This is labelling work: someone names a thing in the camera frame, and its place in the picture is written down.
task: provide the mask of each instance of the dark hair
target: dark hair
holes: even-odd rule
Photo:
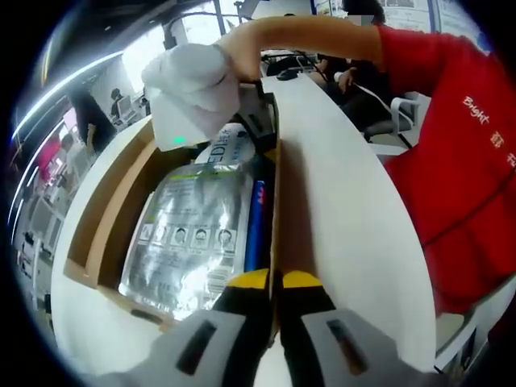
[[[343,0],[343,8],[348,15],[372,16],[374,24],[385,23],[385,12],[378,0]]]
[[[23,238],[25,239],[25,242],[29,243],[31,246],[34,245],[34,240],[28,232],[23,233]]]
[[[118,87],[111,90],[111,99],[116,99],[119,95],[121,95],[121,93]]]
[[[61,147],[62,148],[68,147],[68,146],[71,147],[72,145],[73,145],[73,137],[72,137],[72,135],[67,133],[66,135],[64,135],[63,139],[61,140]]]

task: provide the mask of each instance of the sleeve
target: sleeve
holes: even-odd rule
[[[113,105],[111,105],[111,115],[115,116],[117,119],[120,118],[119,107],[117,106],[117,102],[114,102]]]
[[[383,63],[394,95],[417,91],[431,96],[450,59],[468,47],[449,34],[378,27]]]

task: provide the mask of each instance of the black cable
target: black cable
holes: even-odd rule
[[[422,249],[424,250],[429,245],[433,244],[435,241],[441,239],[443,236],[445,236],[448,232],[455,230],[457,227],[461,226],[463,223],[467,222],[469,219],[471,219],[473,216],[478,214],[480,211],[482,211],[498,194],[503,192],[505,188],[509,185],[511,182],[514,172],[516,172],[516,167],[512,168],[509,175],[505,179],[503,179],[500,183],[500,185],[482,202],[478,204],[475,208],[473,208],[469,213],[467,213],[463,218],[457,220],[456,222],[452,223],[450,226],[444,228],[440,232],[438,232],[435,236],[427,240],[425,243],[422,243]]]
[[[402,133],[398,134],[397,137],[405,144],[407,149],[412,149],[412,144],[409,143],[409,140]]]
[[[314,66],[315,71],[317,71],[317,72],[319,73],[319,75],[322,77],[322,79],[323,79],[323,80],[324,80],[328,85],[330,84],[330,82],[328,81],[328,78],[326,78],[326,75],[324,75],[324,74],[323,74],[323,72],[322,72],[321,70],[319,70],[319,68],[317,67],[317,65],[315,64],[315,62],[314,62],[313,60],[311,60],[311,58],[309,58],[309,57],[308,57],[308,56],[307,56],[303,51],[297,51],[297,50],[296,50],[295,52],[297,52],[297,53],[301,54],[302,56],[304,56],[304,58],[305,58],[306,60],[308,60],[308,61],[312,64],[312,66]]]

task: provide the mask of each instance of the cardboard box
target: cardboard box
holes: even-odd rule
[[[144,127],[129,141],[115,160],[109,164],[106,173],[104,173],[94,193],[86,203],[72,237],[68,256],[64,263],[64,274],[74,281],[80,282],[90,288],[97,286],[98,274],[89,273],[86,267],[89,255],[88,247],[93,242],[98,224],[106,211],[113,193],[126,175],[128,166],[131,165],[143,149],[154,140],[151,119],[142,120],[142,124]]]
[[[120,162],[116,167],[118,173],[112,173],[113,176],[123,173],[122,178],[113,190],[106,190],[104,187],[98,189],[98,191],[102,191],[102,195],[107,196],[107,204],[103,208],[92,209],[94,212],[102,212],[102,214],[96,223],[96,227],[93,228],[92,226],[93,230],[89,230],[93,234],[89,239],[90,248],[85,248],[88,244],[84,242],[79,251],[80,256],[75,256],[78,253],[77,250],[70,250],[69,260],[73,262],[74,267],[80,267],[81,272],[79,273],[85,274],[88,281],[84,281],[84,275],[77,276],[75,271],[67,271],[66,266],[64,273],[75,281],[96,288],[134,316],[167,327],[173,323],[171,316],[160,314],[152,308],[133,302],[130,298],[120,294],[118,287],[131,237],[148,195],[156,189],[171,170],[191,162],[190,152],[185,148],[161,152],[154,141],[151,141],[145,145],[138,155],[132,154],[132,156],[132,162],[129,156],[123,157],[123,162]],[[279,156],[274,156],[277,161],[276,184],[279,184]],[[277,185],[274,192],[275,209],[279,206],[277,203],[278,192]],[[96,204],[95,201],[90,202],[92,206]],[[277,218],[277,211],[275,211],[273,241],[271,243],[271,267],[274,265],[276,255],[277,238],[275,235],[278,223],[279,219]],[[80,239],[79,235],[84,232],[84,227],[76,231],[74,239]]]

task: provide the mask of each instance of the window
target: window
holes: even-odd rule
[[[220,10],[223,15],[236,15],[234,2],[235,0],[220,0]],[[215,13],[215,5],[213,2],[205,2],[200,6],[189,9],[187,12]],[[214,15],[186,16],[181,21],[183,22],[186,38],[189,43],[212,44],[220,38],[217,17]],[[231,31],[239,24],[239,18],[236,16],[224,17],[226,32]]]
[[[164,33],[161,26],[151,29],[131,43],[122,54],[122,62],[135,93],[144,88],[142,71],[148,63],[164,52]]]

